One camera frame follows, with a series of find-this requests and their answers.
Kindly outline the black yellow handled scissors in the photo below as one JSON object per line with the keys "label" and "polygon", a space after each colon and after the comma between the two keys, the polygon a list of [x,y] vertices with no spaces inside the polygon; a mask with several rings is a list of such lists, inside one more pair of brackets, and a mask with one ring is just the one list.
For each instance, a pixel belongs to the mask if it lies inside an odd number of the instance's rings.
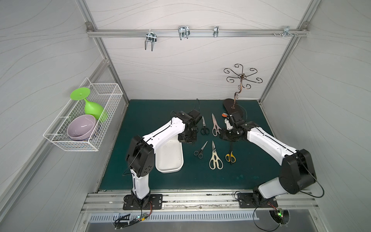
{"label": "black yellow handled scissors", "polygon": [[229,152],[225,155],[225,160],[230,165],[232,165],[236,162],[236,158],[233,155],[233,142],[230,142]]}

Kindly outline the brown metal hook stand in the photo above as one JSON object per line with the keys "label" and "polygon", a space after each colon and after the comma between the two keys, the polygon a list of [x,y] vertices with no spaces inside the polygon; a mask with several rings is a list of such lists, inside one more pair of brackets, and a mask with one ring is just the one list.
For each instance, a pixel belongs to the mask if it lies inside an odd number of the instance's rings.
{"label": "brown metal hook stand", "polygon": [[237,86],[237,91],[234,93],[233,98],[225,99],[223,101],[224,108],[226,109],[228,114],[236,114],[239,113],[243,116],[243,111],[241,107],[238,105],[237,100],[239,98],[239,94],[243,90],[249,90],[252,88],[251,83],[253,84],[262,84],[263,79],[260,77],[255,77],[251,79],[251,76],[255,75],[258,73],[258,70],[256,68],[248,68],[247,69],[247,74],[244,71],[244,67],[242,64],[235,64],[234,68],[237,69],[238,71],[236,72],[232,68],[225,68],[223,72],[225,74],[228,74],[226,77],[226,81],[228,83],[238,83]]}

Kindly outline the cream white scissors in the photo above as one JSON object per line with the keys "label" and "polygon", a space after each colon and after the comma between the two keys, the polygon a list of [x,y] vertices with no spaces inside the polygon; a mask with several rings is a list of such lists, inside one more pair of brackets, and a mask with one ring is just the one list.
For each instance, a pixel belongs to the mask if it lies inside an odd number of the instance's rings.
{"label": "cream white scissors", "polygon": [[212,142],[212,156],[211,156],[211,159],[209,161],[209,168],[211,170],[215,170],[215,169],[221,170],[221,169],[223,169],[223,167],[224,167],[223,161],[218,156],[217,151],[216,151],[216,147],[215,147],[215,143],[213,141]]}

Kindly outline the lilac bowl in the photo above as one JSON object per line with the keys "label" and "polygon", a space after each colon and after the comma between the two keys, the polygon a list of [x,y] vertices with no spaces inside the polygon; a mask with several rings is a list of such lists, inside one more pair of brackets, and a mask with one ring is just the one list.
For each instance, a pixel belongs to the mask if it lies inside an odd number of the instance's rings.
{"label": "lilac bowl", "polygon": [[88,139],[97,124],[97,120],[92,115],[81,115],[74,119],[67,128],[67,135],[74,141]]}

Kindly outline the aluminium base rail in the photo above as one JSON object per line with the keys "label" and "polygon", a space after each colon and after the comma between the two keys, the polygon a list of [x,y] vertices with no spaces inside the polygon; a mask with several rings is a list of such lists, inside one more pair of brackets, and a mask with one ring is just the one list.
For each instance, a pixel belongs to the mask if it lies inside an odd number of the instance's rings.
{"label": "aluminium base rail", "polygon": [[[177,211],[242,211],[239,208],[237,194],[251,192],[243,189],[202,189],[202,190],[154,190],[161,194],[162,209],[159,212]],[[100,191],[89,193],[82,206],[81,213],[123,213],[140,212],[140,209],[124,210],[124,198],[128,191]],[[287,210],[319,209],[315,198],[307,194],[284,194],[275,197],[279,208]]]}

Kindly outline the aluminium top rail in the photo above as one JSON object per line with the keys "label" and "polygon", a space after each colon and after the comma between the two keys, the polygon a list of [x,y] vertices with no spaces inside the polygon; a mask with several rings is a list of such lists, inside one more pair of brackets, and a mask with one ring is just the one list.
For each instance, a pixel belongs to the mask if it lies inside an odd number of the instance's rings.
{"label": "aluminium top rail", "polygon": [[[214,38],[214,29],[190,29],[189,38]],[[249,38],[249,37],[275,37],[273,33],[279,34],[283,29],[219,29],[218,38]],[[142,38],[153,32],[157,38],[178,38],[178,29],[175,30],[95,30],[87,32],[90,38]],[[308,30],[290,29],[291,33],[306,37],[310,34]]]}

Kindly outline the white vent strip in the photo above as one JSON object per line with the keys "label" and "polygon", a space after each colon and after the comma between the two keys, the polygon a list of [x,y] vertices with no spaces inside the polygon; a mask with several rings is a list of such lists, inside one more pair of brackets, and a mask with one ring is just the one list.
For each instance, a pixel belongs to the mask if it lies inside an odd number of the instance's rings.
{"label": "white vent strip", "polygon": [[[126,213],[93,213],[90,223],[114,223],[120,217],[123,222],[129,222],[139,217],[138,212]],[[183,221],[258,221],[256,212],[247,211],[183,211],[183,212],[153,212],[145,222],[183,222]]]}

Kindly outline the pink scissors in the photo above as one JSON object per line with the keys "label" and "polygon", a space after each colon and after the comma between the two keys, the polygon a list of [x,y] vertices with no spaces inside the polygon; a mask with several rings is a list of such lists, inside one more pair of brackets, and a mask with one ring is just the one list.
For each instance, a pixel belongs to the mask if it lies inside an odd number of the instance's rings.
{"label": "pink scissors", "polygon": [[218,135],[221,134],[221,128],[219,127],[219,125],[217,123],[217,120],[216,120],[213,113],[212,113],[212,120],[213,120],[212,134],[213,134],[214,137],[217,137]]}

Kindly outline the small metal hook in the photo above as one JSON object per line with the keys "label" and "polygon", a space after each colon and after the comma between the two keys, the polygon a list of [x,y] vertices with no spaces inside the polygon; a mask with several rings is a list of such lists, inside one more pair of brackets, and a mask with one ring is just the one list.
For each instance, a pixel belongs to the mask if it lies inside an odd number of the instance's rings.
{"label": "small metal hook", "polygon": [[213,37],[214,38],[217,38],[218,37],[218,33],[219,33],[219,27],[218,26],[214,26]]}

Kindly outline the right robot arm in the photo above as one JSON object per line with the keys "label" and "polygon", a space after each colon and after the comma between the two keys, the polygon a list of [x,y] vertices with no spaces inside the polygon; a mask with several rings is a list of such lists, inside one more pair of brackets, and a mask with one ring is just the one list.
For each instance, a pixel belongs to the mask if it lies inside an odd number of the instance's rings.
{"label": "right robot arm", "polygon": [[311,154],[279,141],[254,122],[223,129],[220,138],[227,141],[245,139],[264,150],[281,166],[278,177],[253,189],[253,202],[260,206],[264,201],[282,194],[297,194],[317,182]]}

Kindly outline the right end metal hook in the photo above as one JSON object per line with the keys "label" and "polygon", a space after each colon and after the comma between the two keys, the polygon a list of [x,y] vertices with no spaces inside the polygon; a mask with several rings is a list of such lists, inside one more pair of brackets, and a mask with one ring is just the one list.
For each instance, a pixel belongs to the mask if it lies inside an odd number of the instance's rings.
{"label": "right end metal hook", "polygon": [[279,34],[276,34],[276,33],[273,33],[273,36],[275,37],[281,37],[281,38],[286,38],[286,37],[290,37],[290,38],[294,38],[294,37],[298,37],[299,34],[297,33],[291,33],[290,32],[290,27],[287,26],[286,28],[283,29],[283,31]]}

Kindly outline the black handled steel scissors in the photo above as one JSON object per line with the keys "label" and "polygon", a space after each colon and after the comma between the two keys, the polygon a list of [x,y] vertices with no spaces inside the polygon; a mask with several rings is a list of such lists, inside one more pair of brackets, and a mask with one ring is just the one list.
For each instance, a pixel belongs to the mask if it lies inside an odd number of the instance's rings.
{"label": "black handled steel scissors", "polygon": [[201,128],[201,135],[208,135],[210,133],[210,130],[206,126],[204,116],[202,116],[202,121],[203,121],[203,125],[202,125],[202,128]]}

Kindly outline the white storage box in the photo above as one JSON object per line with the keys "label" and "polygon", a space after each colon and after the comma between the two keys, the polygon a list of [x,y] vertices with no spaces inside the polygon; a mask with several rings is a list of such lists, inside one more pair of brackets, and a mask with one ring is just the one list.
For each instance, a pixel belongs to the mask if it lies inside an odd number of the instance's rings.
{"label": "white storage box", "polygon": [[184,165],[182,143],[178,136],[173,137],[156,150],[156,169],[163,173],[175,173]]}

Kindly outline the green plastic goblet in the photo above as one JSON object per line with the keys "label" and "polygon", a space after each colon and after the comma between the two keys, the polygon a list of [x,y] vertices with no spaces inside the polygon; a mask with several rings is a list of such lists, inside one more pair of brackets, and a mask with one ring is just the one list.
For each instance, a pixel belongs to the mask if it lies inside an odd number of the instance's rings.
{"label": "green plastic goblet", "polygon": [[88,101],[87,97],[90,93],[91,90],[89,88],[78,88],[70,94],[70,98],[74,101],[83,100],[85,102],[85,114],[94,116],[94,118],[99,122],[105,122],[108,119],[107,112],[100,104]]}

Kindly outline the double prong metal hook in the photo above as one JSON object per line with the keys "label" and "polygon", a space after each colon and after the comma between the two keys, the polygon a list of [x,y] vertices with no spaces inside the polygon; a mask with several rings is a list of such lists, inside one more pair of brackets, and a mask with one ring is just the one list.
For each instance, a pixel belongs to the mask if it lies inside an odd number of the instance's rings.
{"label": "double prong metal hook", "polygon": [[155,42],[157,41],[157,35],[153,32],[149,32],[146,34],[146,40],[145,40],[145,50],[147,50],[148,46],[150,45],[151,51],[154,50]]}

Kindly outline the looped metal hook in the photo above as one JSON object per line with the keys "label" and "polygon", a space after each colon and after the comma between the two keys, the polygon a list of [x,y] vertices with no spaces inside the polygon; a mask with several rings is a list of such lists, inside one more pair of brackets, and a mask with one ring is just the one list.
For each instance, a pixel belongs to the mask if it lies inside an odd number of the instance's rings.
{"label": "looped metal hook", "polygon": [[178,34],[179,34],[180,40],[182,40],[183,38],[188,39],[190,35],[189,26],[180,26],[178,28]]}

